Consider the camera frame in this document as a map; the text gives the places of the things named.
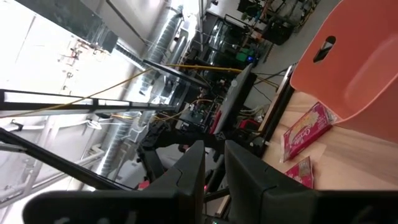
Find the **orange plastic bin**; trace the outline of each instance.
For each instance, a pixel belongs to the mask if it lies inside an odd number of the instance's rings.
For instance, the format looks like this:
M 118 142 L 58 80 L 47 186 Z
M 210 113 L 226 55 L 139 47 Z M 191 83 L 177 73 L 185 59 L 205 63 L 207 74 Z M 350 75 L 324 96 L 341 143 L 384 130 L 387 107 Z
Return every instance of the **orange plastic bin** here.
M 397 0 L 341 1 L 291 79 L 296 90 L 318 98 L 337 115 L 336 125 L 394 142 L 398 142 L 397 14 Z M 325 41 L 333 44 L 326 56 L 320 51 Z

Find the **workbench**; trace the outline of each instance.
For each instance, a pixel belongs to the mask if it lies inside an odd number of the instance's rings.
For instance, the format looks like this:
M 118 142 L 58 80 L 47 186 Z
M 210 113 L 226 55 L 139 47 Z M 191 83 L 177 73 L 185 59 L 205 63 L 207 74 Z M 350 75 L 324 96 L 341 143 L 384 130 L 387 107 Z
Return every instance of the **workbench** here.
M 281 90 L 289 85 L 283 79 L 272 100 L 260 130 L 265 128 Z M 317 99 L 295 91 L 267 142 L 262 160 L 275 169 L 286 172 L 302 159 L 310 156 L 313 164 L 314 188 L 318 190 L 398 190 L 398 144 L 356 131 L 332 127 L 291 161 L 280 163 L 280 137 L 298 121 Z M 222 214 L 229 196 L 222 201 L 217 214 Z

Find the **red snack wrapper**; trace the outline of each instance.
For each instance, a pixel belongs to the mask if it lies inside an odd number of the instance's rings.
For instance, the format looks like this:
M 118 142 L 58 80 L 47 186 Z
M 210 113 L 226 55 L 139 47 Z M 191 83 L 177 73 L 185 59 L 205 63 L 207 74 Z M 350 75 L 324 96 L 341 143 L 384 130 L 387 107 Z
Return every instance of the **red snack wrapper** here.
M 332 127 L 334 117 L 320 103 L 316 103 L 281 137 L 281 162 L 293 159 Z
M 312 164 L 309 156 L 293 166 L 285 175 L 306 187 L 313 188 Z

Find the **yellow cable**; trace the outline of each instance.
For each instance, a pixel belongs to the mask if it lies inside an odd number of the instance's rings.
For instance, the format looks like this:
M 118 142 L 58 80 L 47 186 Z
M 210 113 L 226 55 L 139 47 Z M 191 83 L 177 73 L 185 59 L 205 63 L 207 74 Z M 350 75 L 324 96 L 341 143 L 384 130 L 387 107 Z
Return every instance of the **yellow cable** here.
M 163 114 L 163 113 L 160 113 L 160 114 L 163 115 L 163 116 L 165 116 L 166 118 L 170 118 L 170 119 L 174 119 L 174 120 L 178 121 L 178 119 L 172 118 L 172 117 L 170 117 L 170 116 L 167 115 L 167 114 Z
M 136 77 L 138 77 L 138 76 L 140 76 L 140 75 L 146 73 L 146 72 L 149 72 L 150 70 L 152 70 L 152 69 L 151 69 L 151 68 L 150 68 L 150 69 L 147 69 L 147 70 L 145 70 L 145 71 L 143 71 L 143 72 L 140 72 L 140 73 L 138 73 L 137 75 L 134 75 L 133 77 L 128 78 L 128 79 L 126 79 L 126 80 L 124 80 L 124 81 L 121 81 L 121 82 L 119 82 L 118 84 L 115 84 L 115 85 L 113 85 L 113 86 L 111 86 L 111 87 L 109 87 L 109 88 L 106 88 L 106 89 L 104 89 L 104 90 L 101 90 L 101 91 L 99 91 L 99 92 L 96 92 L 96 93 L 94 93 L 94 94 L 91 94 L 90 96 L 83 97 L 83 98 L 81 98 L 81 99 L 79 99 L 79 100 L 75 100 L 75 101 L 70 102 L 70 103 L 65 103 L 65 104 L 57 105 L 57 106 L 49 106 L 49 107 L 42 108 L 42 109 L 38 109 L 38 110 L 33 110 L 33 111 L 28 111 L 28 112 L 22 112 L 22 113 L 16 113 L 16 114 L 11 114 L 11 115 L 7 115 L 7 116 L 0 116 L 0 119 L 1 119 L 1 118 L 11 118 L 11 117 L 16 117 L 16 116 L 23 116 L 23 115 L 28 115 L 28 114 L 32 114 L 32 113 L 37 113 L 37 112 L 45 111 L 45 110 L 55 110 L 55 109 L 63 108 L 63 107 L 65 107 L 65 106 L 69 106 L 69 105 L 72 105 L 72 104 L 74 104 L 74 103 L 78 103 L 78 102 L 80 102 L 80 101 L 82 101 L 82 100 L 85 100 L 85 99 L 90 98 L 90 97 L 92 97 L 92 96 L 95 96 L 95 95 L 98 95 L 98 94 L 103 93 L 103 92 L 105 92 L 105 91 L 108 91 L 108 90 L 110 90 L 110 89 L 112 89 L 112 88 L 115 88 L 115 87 L 117 87 L 117 86 L 119 86 L 119 85 L 122 85 L 122 84 L 124 84 L 124 83 L 126 83 L 126 82 L 128 82 L 128 81 L 130 81 L 130 80 L 132 80 L 132 79 L 134 79 L 134 78 L 136 78 Z
M 207 85 L 210 86 L 210 83 L 205 79 L 205 77 L 199 75 L 198 73 L 197 73 L 197 75 L 198 75 L 203 81 L 205 81 L 205 82 L 207 83 Z
M 271 81 L 265 80 L 265 79 L 263 79 L 261 77 L 257 77 L 257 78 L 260 79 L 260 81 L 262 81 L 262 82 L 264 82 L 264 83 L 266 83 L 266 84 L 268 84 L 270 86 L 273 86 L 274 88 L 277 88 L 277 89 L 279 88 L 279 85 L 276 84 L 276 83 L 273 83 Z
M 205 70 L 218 70 L 218 71 L 229 71 L 240 73 L 242 70 L 237 68 L 223 68 L 223 67 L 213 67 L 213 66 L 201 66 L 201 65 L 165 65 L 169 67 L 180 67 L 180 68 L 195 68 L 195 69 L 205 69 Z
M 235 69 L 235 68 L 221 68 L 221 67 L 211 67 L 211 66 L 198 66 L 198 65 L 166 65 L 166 66 L 170 66 L 170 67 L 181 67 L 181 68 L 207 69 L 207 70 L 222 70 L 222 71 L 229 71 L 229 72 L 242 72 L 242 70 L 240 70 L 240 69 Z M 74 104 L 74 103 L 78 103 L 78 102 L 83 101 L 83 100 L 85 100 L 85 99 L 87 99 L 87 98 L 90 98 L 90 97 L 92 97 L 92 96 L 95 96 L 95 95 L 98 95 L 98 94 L 103 93 L 103 92 L 105 92 L 105 91 L 108 91 L 108 90 L 110 90 L 110 89 L 112 89 L 112 88 L 115 88 L 115 87 L 117 87 L 117 86 L 119 86 L 119 85 L 122 85 L 122 84 L 124 84 L 124 83 L 127 83 L 127 82 L 131 81 L 132 79 L 134 79 L 134 78 L 136 78 L 136 77 L 138 77 L 138 76 L 140 76 L 140 75 L 142 75 L 142 74 L 144 74 L 144 73 L 146 73 L 146 72 L 148 72 L 148 71 L 150 71 L 150 70 L 152 70 L 152 69 L 151 69 L 151 68 L 150 68 L 150 69 L 147 69 L 147 70 L 145 70 L 145 71 L 143 71 L 143 72 L 141 72 L 141 73 L 138 73 L 137 75 L 134 75 L 133 77 L 128 78 L 128 79 L 126 79 L 126 80 L 124 80 L 124 81 L 121 81 L 121 82 L 119 82 L 118 84 L 115 84 L 115 85 L 113 85 L 113 86 L 111 86 L 111 87 L 109 87 L 109 88 L 106 88 L 106 89 L 104 89 L 104 90 L 101 90 L 101 91 L 99 91 L 99 92 L 96 92 L 96 93 L 94 93 L 94 94 L 91 94 L 91 95 L 89 95 L 89 96 L 83 97 L 83 98 L 81 98 L 81 99 L 79 99 L 79 100 L 75 100 L 75 101 L 70 102 L 70 103 L 65 103 L 65 104 L 57 105 L 57 106 L 49 106 L 49 107 L 46 107 L 46 108 L 42 108 L 42 109 L 38 109 L 38 110 L 33 110 L 33 111 L 28 111 L 28 112 L 10 114 L 10 115 L 7 115 L 7 116 L 0 116 L 0 119 L 1 119 L 1 118 L 12 118 L 12 117 L 16 117 L 16 116 L 24 116 L 24 115 L 28 115 L 28 114 L 32 114 L 32 113 L 37 113 L 37 112 L 45 111 L 45 110 L 55 110 L 55 109 L 63 108 L 63 107 L 65 107 L 65 106 L 70 106 L 70 105 L 72 105 L 72 104 Z
M 190 103 L 190 105 L 191 105 L 191 104 L 194 104 L 194 103 L 196 103 L 196 102 L 201 102 L 201 101 L 213 102 L 213 101 L 211 101 L 211 100 L 195 100 L 194 102 Z M 157 120 L 157 121 L 167 121 L 167 120 L 170 120 L 170 119 L 172 119 L 172 118 L 175 118 L 175 117 L 180 116 L 180 115 L 181 115 L 182 113 L 184 113 L 184 111 L 186 111 L 186 110 L 189 110 L 189 107 L 188 107 L 187 109 L 184 109 L 184 110 L 182 110 L 181 112 L 179 112 L 179 113 L 173 115 L 173 116 L 169 116 L 168 118 L 159 118 L 159 119 L 155 119 L 155 120 Z
M 113 117 L 117 117 L 117 118 L 124 118 L 124 119 L 134 119 L 134 118 L 138 117 L 138 116 L 134 116 L 134 117 L 132 117 L 132 116 L 121 116 L 121 115 L 117 115 L 117 114 L 112 114 L 112 116 Z

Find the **floor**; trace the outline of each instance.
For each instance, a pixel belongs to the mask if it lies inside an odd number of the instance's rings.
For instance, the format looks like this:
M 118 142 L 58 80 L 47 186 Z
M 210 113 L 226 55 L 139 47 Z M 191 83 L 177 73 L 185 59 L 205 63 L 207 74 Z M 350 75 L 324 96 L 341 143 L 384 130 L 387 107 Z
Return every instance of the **floor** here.
M 321 0 L 315 9 L 315 12 L 310 16 L 300 32 L 292 34 L 290 39 L 283 45 L 275 45 L 272 48 L 266 63 L 259 64 L 255 69 L 253 69 L 253 71 L 274 74 L 287 68 L 289 65 L 298 62 L 307 49 L 307 46 L 318 32 L 318 29 L 323 24 L 323 21 L 339 2 L 340 0 Z M 271 81 L 280 83 L 282 81 L 282 77 L 271 78 Z M 268 98 L 273 99 L 275 88 L 265 83 L 256 85 L 256 88 L 263 92 Z M 268 99 L 253 88 L 245 102 L 245 106 L 255 108 L 269 103 L 270 101 Z

